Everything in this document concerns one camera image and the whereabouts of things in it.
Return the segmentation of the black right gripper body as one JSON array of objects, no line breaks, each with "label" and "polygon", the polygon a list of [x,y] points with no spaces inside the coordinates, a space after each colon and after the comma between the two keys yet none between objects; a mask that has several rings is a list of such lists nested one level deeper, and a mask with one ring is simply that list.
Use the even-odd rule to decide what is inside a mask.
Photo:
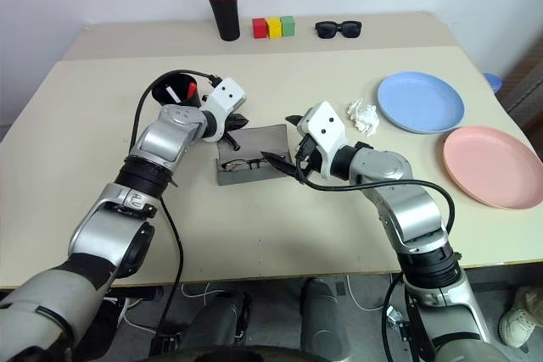
[{"label": "black right gripper body", "polygon": [[321,167],[322,156],[317,150],[317,143],[310,134],[305,134],[295,154],[294,176],[320,173]]}]

